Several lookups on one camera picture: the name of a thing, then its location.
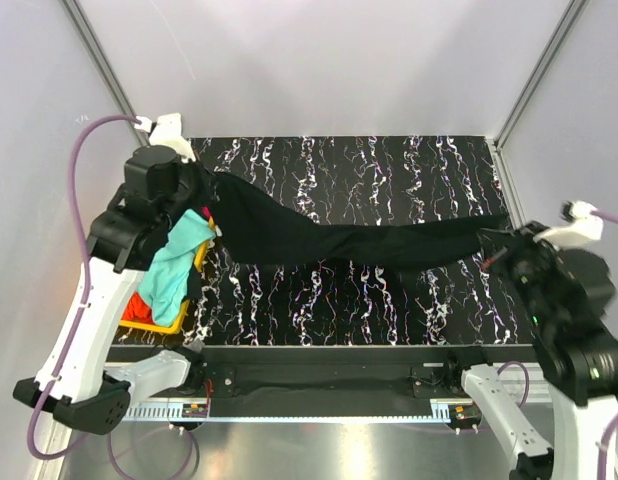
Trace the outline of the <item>black t shirt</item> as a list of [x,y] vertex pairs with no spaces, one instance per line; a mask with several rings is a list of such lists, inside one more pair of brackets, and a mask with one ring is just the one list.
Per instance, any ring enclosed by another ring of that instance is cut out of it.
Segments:
[[476,254],[481,249],[479,231],[506,224],[506,216],[496,214],[403,226],[321,225],[242,178],[214,174],[218,201],[212,218],[236,263],[297,266],[338,260],[424,271]]

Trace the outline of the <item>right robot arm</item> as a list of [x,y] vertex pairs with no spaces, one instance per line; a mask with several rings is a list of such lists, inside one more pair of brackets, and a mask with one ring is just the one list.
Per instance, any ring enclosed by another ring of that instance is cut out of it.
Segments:
[[512,479],[615,474],[618,339],[603,316],[616,289],[605,260],[585,248],[602,232],[602,219],[590,215],[560,227],[531,222],[478,235],[483,270],[514,286],[535,327],[533,350],[552,402],[553,441],[531,426],[482,348],[453,350],[443,384],[477,405],[507,456]]

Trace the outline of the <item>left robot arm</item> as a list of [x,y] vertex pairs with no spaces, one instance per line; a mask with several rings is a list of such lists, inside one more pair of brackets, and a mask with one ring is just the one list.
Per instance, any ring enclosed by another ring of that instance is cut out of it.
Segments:
[[106,435],[135,404],[168,389],[185,396],[205,384],[203,355],[187,347],[155,353],[128,367],[108,370],[108,352],[125,309],[155,265],[155,255],[175,239],[186,217],[202,223],[202,239],[178,253],[182,287],[165,332],[177,331],[197,287],[214,224],[193,203],[203,189],[203,169],[188,144],[144,147],[124,165],[124,181],[107,209],[80,231],[84,261],[74,300],[54,348],[39,372],[16,383],[14,398],[32,418],[52,415],[73,430]]

